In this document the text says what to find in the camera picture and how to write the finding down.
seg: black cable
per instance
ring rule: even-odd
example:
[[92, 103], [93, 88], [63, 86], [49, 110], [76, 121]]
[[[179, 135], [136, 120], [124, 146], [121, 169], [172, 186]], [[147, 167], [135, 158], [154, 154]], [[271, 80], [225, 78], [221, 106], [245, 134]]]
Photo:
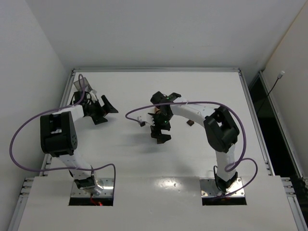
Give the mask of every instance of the black cable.
[[87, 104], [94, 104], [94, 102], [93, 102], [93, 100], [92, 99], [88, 99], [89, 100], [89, 102], [87, 103]]
[[[92, 96], [91, 96], [90, 92], [85, 91], [85, 94], [88, 94], [88, 95], [90, 96], [90, 99], [88, 99], [88, 100], [91, 100], [91, 102], [93, 103], [93, 101], [92, 101]], [[72, 105], [72, 104], [73, 104], [73, 99], [74, 99], [74, 95], [72, 96], [69, 105]]]
[[74, 95], [72, 96], [71, 101], [69, 102], [69, 105], [72, 105], [72, 103], [73, 103], [73, 98], [74, 98]]
[[258, 115], [258, 113], [260, 112], [260, 110], [261, 110], [263, 104], [265, 103], [266, 99], [267, 99], [268, 96], [270, 95], [271, 91], [272, 91], [272, 90], [274, 89], [274, 87], [276, 86], [276, 84], [277, 84], [277, 82], [278, 82], [279, 79], [280, 79], [280, 78], [277, 78], [277, 79], [276, 79], [276, 82], [274, 83], [273, 87], [270, 89], [270, 91], [268, 92], [268, 94], [265, 96], [265, 99], [263, 100], [261, 106], [259, 107], [259, 109], [258, 109], [258, 111], [257, 111], [257, 115]]
[[218, 185], [217, 185], [215, 167], [218, 168], [216, 165], [214, 165], [214, 167], [213, 167], [214, 178], [215, 178], [215, 184], [216, 184], [216, 187], [217, 187], [220, 191], [222, 191], [222, 190], [220, 189], [220, 187], [218, 187]]

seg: white table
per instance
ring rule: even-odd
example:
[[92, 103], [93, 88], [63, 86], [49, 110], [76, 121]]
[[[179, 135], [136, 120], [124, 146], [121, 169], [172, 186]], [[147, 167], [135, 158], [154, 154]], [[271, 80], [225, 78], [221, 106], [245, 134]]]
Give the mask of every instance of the white table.
[[[95, 126], [91, 118], [83, 118], [75, 126], [78, 149], [93, 167], [116, 166], [114, 206], [68, 206], [72, 178], [68, 171], [50, 172], [35, 178], [19, 231], [297, 230], [280, 177], [269, 176], [266, 169], [266, 152], [260, 147], [262, 139], [256, 133], [242, 77], [236, 69], [208, 70], [83, 71], [98, 95], [106, 95], [119, 111], [108, 114], [107, 123]], [[72, 82], [68, 81], [63, 103], [76, 91]], [[199, 178], [213, 177], [216, 156], [201, 126], [189, 127], [186, 119], [174, 116], [171, 131], [165, 131], [172, 139], [158, 145], [148, 126], [141, 128], [124, 118], [127, 111], [150, 105], [157, 91], [176, 92], [190, 101], [220, 102], [239, 115], [247, 133], [245, 156], [259, 167], [256, 179], [245, 188], [247, 205], [202, 206]], [[236, 158], [242, 145], [240, 134]], [[62, 166], [57, 160], [51, 163], [51, 167]], [[237, 171], [246, 183], [255, 167], [244, 161]], [[113, 169], [97, 174], [112, 177]], [[177, 186], [162, 185], [166, 178]]]

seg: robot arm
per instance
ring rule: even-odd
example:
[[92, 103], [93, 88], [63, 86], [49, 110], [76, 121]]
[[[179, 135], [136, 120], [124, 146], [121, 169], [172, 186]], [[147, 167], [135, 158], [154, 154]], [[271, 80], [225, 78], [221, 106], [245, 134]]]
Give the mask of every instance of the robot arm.
[[[153, 104], [187, 102], [177, 93], [169, 96], [157, 92], [151, 98]], [[170, 130], [170, 119], [173, 115], [182, 116], [192, 120], [205, 128], [207, 141], [216, 152], [217, 173], [215, 180], [217, 187], [226, 192], [231, 184], [237, 179], [236, 170], [225, 171], [225, 167], [234, 164], [234, 150], [237, 136], [240, 131], [236, 126], [229, 111], [224, 107], [213, 108], [200, 104], [174, 104], [159, 106], [159, 111], [152, 116], [151, 137], [157, 139], [157, 143], [165, 143], [171, 139], [170, 135], [162, 134], [161, 130]]]
[[[78, 101], [81, 94], [78, 91], [74, 96], [75, 101]], [[97, 195], [102, 192], [103, 186], [98, 183], [95, 172], [79, 170], [92, 169], [92, 166], [78, 152], [74, 122], [85, 116], [91, 116], [94, 124], [97, 125], [107, 121], [104, 117], [108, 113], [117, 113], [105, 96], [102, 96], [102, 100], [105, 102], [103, 107], [98, 100], [92, 103], [83, 100], [81, 105], [40, 117], [40, 141], [43, 152], [61, 160], [67, 167], [76, 168], [71, 169], [70, 174], [77, 187]]]

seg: purple wire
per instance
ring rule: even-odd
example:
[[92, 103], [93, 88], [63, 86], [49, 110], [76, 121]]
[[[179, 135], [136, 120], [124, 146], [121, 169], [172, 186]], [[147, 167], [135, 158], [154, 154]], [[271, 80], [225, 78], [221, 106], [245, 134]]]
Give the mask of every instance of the purple wire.
[[[84, 77], [83, 77], [82, 74], [79, 74], [79, 76], [78, 76], [78, 81], [80, 82], [80, 78], [81, 78], [81, 77], [82, 77], [83, 85], [85, 85], [85, 79], [84, 79]], [[17, 165], [18, 167], [20, 167], [21, 169], [26, 170], [26, 171], [30, 171], [30, 172], [45, 172], [45, 171], [55, 171], [55, 170], [62, 170], [62, 169], [74, 169], [74, 167], [73, 167], [73, 168], [69, 168], [69, 167], [56, 167], [56, 168], [50, 168], [50, 169], [45, 169], [45, 170], [43, 170], [43, 169], [34, 169], [34, 168], [24, 167], [24, 166], [22, 166], [21, 164], [19, 164], [19, 163], [15, 160], [15, 158], [14, 158], [14, 156], [13, 156], [13, 144], [14, 144], [14, 141], [15, 141], [15, 139], [16, 139], [16, 136], [17, 136], [18, 133], [21, 131], [21, 129], [23, 129], [23, 128], [24, 128], [28, 123], [30, 123], [32, 120], [34, 120], [34, 119], [36, 119], [36, 118], [38, 118], [38, 117], [40, 117], [40, 116], [42, 116], [42, 115], [44, 115], [44, 114], [47, 114], [47, 113], [57, 112], [57, 111], [59, 111], [59, 110], [65, 109], [65, 108], [78, 105], [78, 104], [80, 104], [80, 102], [83, 100], [83, 97], [84, 97], [84, 96], [85, 96], [85, 88], [82, 88], [82, 96], [81, 96], [80, 100], [79, 100], [77, 103], [75, 103], [75, 104], [73, 104], [73, 105], [68, 105], [68, 106], [60, 107], [60, 108], [54, 108], [54, 109], [47, 110], [47, 111], [45, 111], [45, 112], [41, 112], [41, 113], [37, 114], [36, 116], [33, 116], [32, 118], [28, 119], [26, 122], [24, 122], [24, 123], [19, 127], [19, 129], [17, 129], [17, 131], [14, 133], [14, 135], [13, 135], [13, 137], [12, 137], [12, 139], [11, 139], [10, 149], [9, 149], [9, 150], [10, 150], [10, 158], [11, 158], [11, 160], [13, 161], [13, 163], [14, 163], [15, 165]]]
[[149, 106], [144, 106], [144, 107], [140, 107], [140, 108], [136, 108], [134, 110], [131, 110], [129, 112], [126, 113], [125, 115], [125, 118], [126, 119], [129, 119], [129, 120], [133, 120], [133, 121], [136, 121], [138, 123], [141, 123], [139, 120], [137, 119], [134, 119], [134, 118], [131, 118], [131, 117], [128, 117], [128, 115], [130, 115], [131, 113], [133, 112], [136, 112], [136, 111], [139, 111], [139, 110], [143, 110], [143, 109], [147, 109], [147, 108], [151, 108], [151, 107], [158, 107], [158, 106], [166, 106], [166, 105], [183, 105], [183, 104], [215, 104], [215, 105], [219, 105], [219, 106], [223, 106], [225, 108], [227, 108], [233, 115], [234, 117], [237, 119], [237, 121], [239, 122], [240, 124], [240, 127], [241, 127], [241, 130], [242, 130], [242, 133], [243, 133], [243, 150], [242, 150], [242, 153], [241, 153], [241, 156], [240, 158], [238, 159], [238, 161], [236, 161], [234, 164], [230, 164], [230, 165], [227, 165], [225, 167], [225, 171], [226, 172], [231, 172], [232, 170], [234, 170], [239, 164], [240, 162], [243, 160], [244, 158], [244, 155], [245, 155], [245, 152], [246, 152], [246, 146], [247, 146], [247, 139], [246, 139], [246, 132], [245, 132], [245, 128], [244, 128], [244, 125], [241, 121], [241, 119], [239, 118], [239, 116], [231, 109], [229, 108], [228, 106], [222, 104], [222, 103], [218, 103], [218, 102], [212, 102], [212, 101], [192, 101], [192, 102], [178, 102], [178, 103], [157, 103], [157, 104], [152, 104], [152, 105], [149, 105]]

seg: purple cable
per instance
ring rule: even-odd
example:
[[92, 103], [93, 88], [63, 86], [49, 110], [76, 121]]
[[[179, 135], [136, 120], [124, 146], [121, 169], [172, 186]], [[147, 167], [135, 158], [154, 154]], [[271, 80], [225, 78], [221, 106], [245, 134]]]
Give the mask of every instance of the purple cable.
[[245, 128], [244, 128], [244, 125], [241, 121], [241, 119], [239, 118], [239, 116], [231, 109], [229, 108], [228, 106], [222, 104], [222, 103], [218, 103], [218, 102], [212, 102], [212, 101], [192, 101], [192, 102], [178, 102], [178, 103], [157, 103], [157, 104], [153, 104], [153, 105], [149, 105], [149, 106], [144, 106], [144, 107], [140, 107], [140, 108], [136, 108], [134, 110], [131, 110], [129, 112], [126, 113], [125, 115], [125, 118], [126, 119], [129, 119], [129, 120], [133, 120], [133, 121], [136, 121], [138, 123], [141, 123], [139, 120], [137, 119], [134, 119], [134, 118], [131, 118], [131, 117], [128, 117], [128, 115], [130, 115], [131, 113], [133, 112], [136, 112], [136, 111], [139, 111], [139, 110], [143, 110], [143, 109], [147, 109], [147, 108], [151, 108], [151, 107], [157, 107], [157, 106], [166, 106], [166, 105], [183, 105], [183, 104], [215, 104], [215, 105], [219, 105], [219, 106], [223, 106], [225, 108], [227, 108], [233, 115], [234, 117], [237, 119], [237, 121], [239, 122], [240, 124], [240, 127], [241, 127], [241, 130], [242, 130], [242, 133], [243, 133], [243, 150], [242, 150], [242, 153], [241, 153], [241, 156], [240, 158], [238, 159], [238, 161], [236, 161], [233, 164], [230, 164], [230, 165], [227, 165], [225, 167], [225, 171], [226, 172], [231, 172], [232, 170], [234, 170], [236, 167], [238, 167], [238, 165], [240, 164], [240, 162], [243, 160], [244, 158], [244, 155], [245, 155], [245, 152], [246, 152], [246, 146], [247, 146], [247, 139], [246, 139], [246, 132], [245, 132]]
[[[80, 78], [81, 78], [81, 77], [82, 77], [83, 85], [85, 85], [85, 79], [84, 79], [84, 77], [83, 77], [82, 74], [79, 74], [79, 76], [78, 76], [78, 81], [80, 82]], [[82, 88], [82, 96], [81, 96], [80, 100], [79, 100], [77, 103], [73, 104], [73, 106], [80, 104], [80, 102], [83, 100], [83, 97], [84, 97], [84, 96], [85, 96], [85, 89]], [[30, 171], [30, 172], [44, 172], [44, 171], [55, 171], [55, 170], [62, 170], [62, 169], [74, 169], [74, 167], [73, 167], [73, 168], [69, 168], [69, 167], [56, 167], [56, 168], [50, 168], [50, 169], [45, 169], [45, 170], [28, 168], [28, 167], [24, 167], [24, 166], [22, 166], [21, 164], [19, 164], [19, 163], [15, 160], [15, 158], [14, 158], [14, 156], [13, 156], [13, 144], [14, 144], [14, 141], [15, 141], [15, 139], [16, 139], [16, 136], [17, 136], [18, 133], [21, 131], [21, 129], [23, 129], [28, 123], [30, 123], [32, 120], [36, 119], [36, 118], [39, 117], [39, 116], [42, 116], [42, 115], [44, 115], [44, 114], [46, 114], [46, 113], [57, 112], [57, 111], [59, 111], [59, 110], [62, 110], [62, 109], [65, 109], [65, 108], [68, 108], [68, 107], [71, 107], [71, 106], [72, 106], [72, 105], [68, 105], [68, 106], [65, 106], [65, 107], [54, 108], [54, 109], [47, 110], [47, 111], [45, 111], [45, 112], [41, 112], [41, 113], [37, 114], [36, 116], [33, 116], [32, 118], [28, 119], [26, 122], [24, 122], [24, 123], [22, 124], [22, 126], [20, 126], [19, 129], [17, 129], [17, 131], [16, 131], [15, 134], [13, 135], [13, 137], [12, 137], [12, 139], [11, 139], [11, 143], [10, 143], [10, 158], [11, 158], [11, 160], [13, 161], [13, 163], [14, 163], [15, 165], [17, 165], [18, 167], [20, 167], [20, 168], [23, 169], [23, 170]]]

